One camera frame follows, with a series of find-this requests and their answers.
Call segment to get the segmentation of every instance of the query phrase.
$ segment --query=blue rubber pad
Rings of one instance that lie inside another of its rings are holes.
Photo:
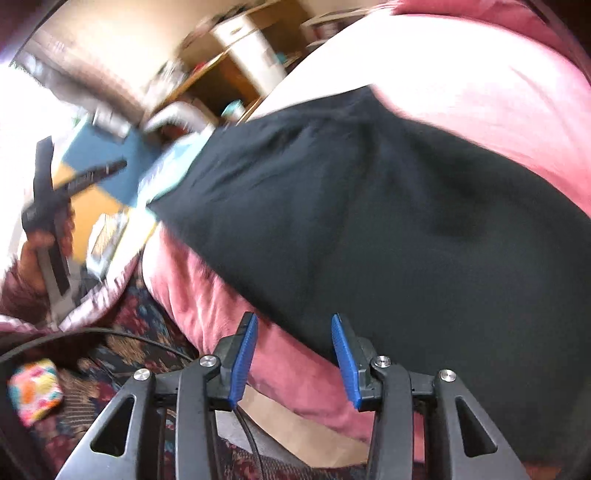
[[[340,376],[343,378],[347,398],[353,403],[356,410],[358,410],[361,407],[359,371],[357,370],[357,364],[349,348],[349,342],[346,339],[345,331],[338,315],[333,316],[331,330],[336,358],[339,361]]]
[[[234,367],[232,368],[232,382],[230,384],[230,395],[228,400],[232,408],[236,408],[241,401],[246,388],[246,379],[251,369],[252,357],[255,354],[256,339],[258,337],[258,319],[252,315],[251,321],[244,334],[242,345],[236,356]]]

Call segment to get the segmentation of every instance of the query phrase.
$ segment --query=black cloth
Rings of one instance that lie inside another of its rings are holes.
[[[591,223],[526,168],[365,87],[216,131],[150,208],[326,358],[342,312],[407,369],[455,370],[522,459],[563,443],[591,365]]]

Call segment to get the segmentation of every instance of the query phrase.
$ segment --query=metal bolt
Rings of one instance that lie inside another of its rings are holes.
[[[215,355],[205,355],[199,359],[199,365],[202,367],[213,367],[217,363]]]
[[[378,355],[377,357],[374,357],[374,365],[380,368],[387,368],[392,365],[392,361],[388,356]]]
[[[453,370],[448,370],[446,368],[445,370],[441,370],[439,372],[439,378],[441,378],[444,382],[453,382],[457,378],[457,375]]]
[[[150,378],[150,371],[147,368],[140,368],[134,372],[134,378],[139,381],[147,380]]]

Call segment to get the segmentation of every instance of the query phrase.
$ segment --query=hand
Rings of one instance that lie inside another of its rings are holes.
[[[63,232],[64,236],[60,240],[61,253],[64,257],[72,254],[72,232],[74,231],[74,210],[72,206],[68,207],[68,218],[66,219]],[[43,231],[33,232],[27,235],[27,241],[22,246],[21,259],[18,263],[18,274],[21,279],[37,293],[47,293],[45,280],[39,262],[37,261],[37,249],[49,248],[56,241],[55,237]]]

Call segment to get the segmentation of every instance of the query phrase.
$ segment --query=sleeve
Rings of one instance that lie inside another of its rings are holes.
[[[12,263],[0,292],[0,314],[40,326],[49,310],[49,298],[39,294],[18,274],[18,260]]]

